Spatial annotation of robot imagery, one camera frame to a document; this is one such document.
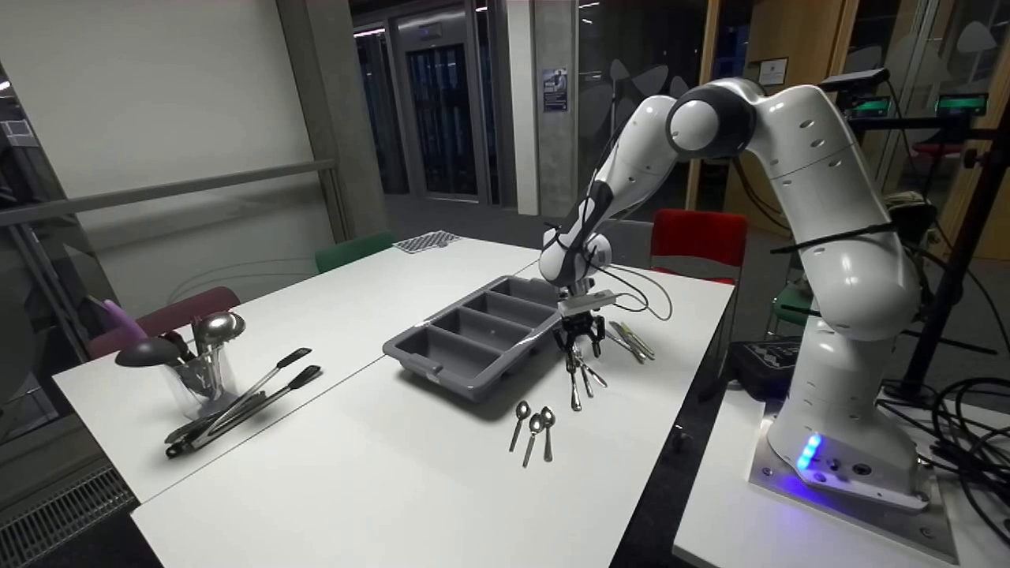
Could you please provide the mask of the black handled metal tongs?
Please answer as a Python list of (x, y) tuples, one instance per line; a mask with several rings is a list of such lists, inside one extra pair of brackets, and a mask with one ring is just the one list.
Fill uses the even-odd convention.
[(311, 364), (300, 371), (295, 378), (278, 391), (270, 395), (266, 395), (264, 391), (256, 392), (247, 402), (241, 403), (237, 407), (237, 412), (232, 413), (230, 417), (215, 418), (213, 423), (208, 423), (208, 421), (202, 418), (198, 425), (184, 428), (181, 434), (174, 435), (173, 438), (169, 439), (170, 443), (165, 450), (167, 459), (177, 459), (177, 457), (190, 455), (205, 448), (210, 443), (219, 439), (220, 436), (227, 434), (227, 432), (232, 431), (232, 429), (237, 428), (239, 424), (245, 423), (249, 418), (256, 416), (260, 411), (264, 411), (268, 406), (288, 395), (291, 391), (298, 391), (303, 386), (310, 384), (321, 374), (321, 367), (318, 364)]
[(255, 395), (262, 393), (260, 388), (266, 385), (268, 381), (271, 380), (275, 375), (279, 374), (282, 369), (293, 364), (296, 361), (302, 359), (308, 353), (312, 353), (312, 349), (307, 346), (301, 346), (301, 348), (296, 349), (288, 356), (281, 359), (270, 371), (268, 371), (259, 381), (257, 381), (249, 389), (246, 389), (241, 396), (238, 396), (234, 402), (231, 402), (229, 406), (225, 409), (216, 411), (216, 413), (210, 414), (209, 417), (199, 418), (199, 420), (193, 420), (190, 424), (181, 425), (177, 428), (176, 431), (171, 432), (166, 436), (165, 443), (169, 446), (177, 446), (180, 443), (192, 443), (199, 435), (208, 435), (215, 427), (224, 425), (230, 418), (237, 416), (241, 411), (247, 410), (250, 407), (249, 400), (255, 397)]

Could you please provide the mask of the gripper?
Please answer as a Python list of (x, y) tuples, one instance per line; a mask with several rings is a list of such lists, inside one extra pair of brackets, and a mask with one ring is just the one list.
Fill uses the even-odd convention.
[(567, 373), (574, 373), (578, 367), (576, 346), (578, 337), (590, 338), (593, 356), (602, 354), (602, 342), (606, 338), (606, 321), (600, 314), (581, 312), (560, 317), (560, 327), (553, 332), (556, 345), (565, 355)]

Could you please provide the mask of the grey handrail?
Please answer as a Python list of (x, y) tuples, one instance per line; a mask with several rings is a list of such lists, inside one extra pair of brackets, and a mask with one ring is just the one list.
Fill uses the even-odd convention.
[(194, 180), (152, 185), (118, 192), (106, 192), (73, 199), (58, 199), (44, 202), (44, 204), (15, 207), (0, 210), (0, 229), (5, 229), (8, 226), (17, 226), (17, 224), (42, 222), (46, 219), (54, 219), (54, 217), (79, 215), (79, 213), (92, 210), (141, 204), (141, 202), (155, 199), (183, 196), (213, 189), (223, 189), (289, 176), (327, 171), (335, 168), (335, 159), (315, 159), (315, 161), (300, 164), (271, 166), (271, 168), (255, 171), (243, 171), (213, 177), (199, 177)]

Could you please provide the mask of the clear glass jar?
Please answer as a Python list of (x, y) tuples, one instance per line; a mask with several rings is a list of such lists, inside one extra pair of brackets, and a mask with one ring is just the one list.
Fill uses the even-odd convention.
[(227, 409), (241, 395), (225, 346), (190, 361), (163, 364), (159, 370), (178, 409), (189, 420)]

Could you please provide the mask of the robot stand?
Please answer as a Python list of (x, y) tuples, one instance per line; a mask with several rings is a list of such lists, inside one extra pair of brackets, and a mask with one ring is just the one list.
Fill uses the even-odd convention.
[(945, 471), (939, 490), (957, 566), (758, 488), (750, 468), (768, 425), (764, 402), (725, 393), (672, 545), (677, 556), (714, 568), (1010, 568), (1010, 547)]

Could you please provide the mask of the silver knife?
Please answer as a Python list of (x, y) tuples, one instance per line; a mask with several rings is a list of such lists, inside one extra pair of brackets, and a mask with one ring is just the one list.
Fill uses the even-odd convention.
[(606, 332), (606, 337), (611, 339), (611, 341), (615, 342), (615, 344), (620, 346), (621, 349), (624, 349), (628, 353), (631, 353), (631, 356), (634, 357), (634, 359), (638, 361), (639, 364), (645, 363), (646, 361), (645, 355), (643, 355), (642, 352), (639, 352), (634, 345), (630, 344), (630, 342), (628, 342), (627, 339), (622, 337), (622, 335), (618, 334), (618, 332), (608, 330)]
[(639, 352), (642, 352), (647, 361), (653, 361), (654, 358), (656, 358), (653, 350), (650, 349), (649, 346), (647, 346), (645, 342), (643, 342), (642, 339), (635, 334), (635, 332), (632, 332), (630, 327), (625, 326), (625, 324), (620, 323), (620, 321), (611, 321), (610, 326), (614, 332), (618, 332), (618, 334), (627, 339), (630, 344), (634, 345)]

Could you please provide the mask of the maroon chair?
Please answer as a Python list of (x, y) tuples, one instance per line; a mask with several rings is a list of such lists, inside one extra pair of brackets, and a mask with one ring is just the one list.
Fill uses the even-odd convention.
[[(100, 302), (99, 306), (106, 320), (112, 323), (112, 328), (108, 332), (102, 332), (97, 338), (90, 339), (87, 352), (91, 359), (102, 358), (108, 353), (122, 351), (126, 346), (136, 345), (139, 342), (127, 337), (124, 332), (120, 332)], [(159, 337), (166, 332), (176, 332), (178, 328), (188, 326), (194, 319), (202, 319), (202, 317), (209, 316), (214, 312), (227, 312), (240, 304), (241, 299), (231, 288), (218, 286), (187, 297), (183, 301), (176, 301), (172, 305), (155, 310), (155, 312), (136, 320), (148, 332), (149, 337)]]

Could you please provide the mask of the silver ladle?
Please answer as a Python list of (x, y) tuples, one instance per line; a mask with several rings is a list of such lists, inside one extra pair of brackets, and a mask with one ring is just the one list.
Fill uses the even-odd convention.
[(218, 397), (223, 392), (219, 363), (220, 348), (243, 334), (246, 322), (234, 312), (214, 312), (202, 319), (196, 319), (191, 328), (207, 397)]

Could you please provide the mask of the grey utensil organizer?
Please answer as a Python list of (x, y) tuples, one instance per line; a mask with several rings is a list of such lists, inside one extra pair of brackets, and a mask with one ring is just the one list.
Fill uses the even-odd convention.
[(482, 402), (560, 324), (559, 291), (504, 275), (383, 344), (383, 355), (444, 391)]

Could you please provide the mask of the black ladle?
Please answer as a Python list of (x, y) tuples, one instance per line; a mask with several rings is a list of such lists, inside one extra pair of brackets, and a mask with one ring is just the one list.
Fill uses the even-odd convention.
[(127, 346), (115, 357), (115, 363), (126, 368), (147, 368), (162, 364), (177, 367), (195, 359), (184, 342), (172, 342), (163, 337), (146, 338)]

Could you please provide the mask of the glass double door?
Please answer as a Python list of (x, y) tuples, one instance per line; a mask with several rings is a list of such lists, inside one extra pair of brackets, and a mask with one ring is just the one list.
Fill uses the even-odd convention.
[(431, 0), (392, 19), (411, 168), (429, 199), (486, 204), (476, 51), (466, 0)]

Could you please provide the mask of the grey chair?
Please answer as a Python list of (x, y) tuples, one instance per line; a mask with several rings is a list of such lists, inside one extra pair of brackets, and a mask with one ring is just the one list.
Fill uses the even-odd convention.
[(611, 262), (622, 266), (649, 269), (652, 262), (651, 222), (636, 220), (610, 220), (597, 230), (601, 234), (594, 241), (606, 238), (611, 249)]

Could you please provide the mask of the checkered calibration board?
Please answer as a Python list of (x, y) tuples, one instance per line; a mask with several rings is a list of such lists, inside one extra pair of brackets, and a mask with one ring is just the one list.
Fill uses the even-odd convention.
[(461, 236), (457, 236), (457, 234), (452, 234), (450, 231), (434, 230), (427, 231), (427, 233), (420, 234), (420, 236), (409, 236), (407, 240), (395, 241), (392, 247), (399, 249), (404, 254), (414, 255), (430, 251), (430, 249), (445, 248), (459, 240), (461, 240)]

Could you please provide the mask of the purple spatula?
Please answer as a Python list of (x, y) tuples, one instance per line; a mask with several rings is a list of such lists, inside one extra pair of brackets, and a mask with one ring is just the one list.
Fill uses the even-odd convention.
[(127, 337), (136, 339), (137, 341), (142, 341), (142, 339), (149, 337), (148, 332), (136, 319), (130, 316), (122, 306), (116, 305), (114, 301), (109, 301), (109, 299), (105, 299), (105, 301), (101, 301), (100, 303), (108, 316), (113, 320), (113, 323), (115, 323), (115, 326), (120, 332), (124, 332)]

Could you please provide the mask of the red chair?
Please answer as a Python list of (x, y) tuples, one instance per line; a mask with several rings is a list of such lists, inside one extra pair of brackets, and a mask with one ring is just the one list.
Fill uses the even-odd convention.
[(649, 258), (685, 256), (718, 263), (735, 270), (732, 277), (709, 277), (710, 282), (736, 286), (746, 261), (746, 216), (730, 213), (660, 209), (653, 216)]

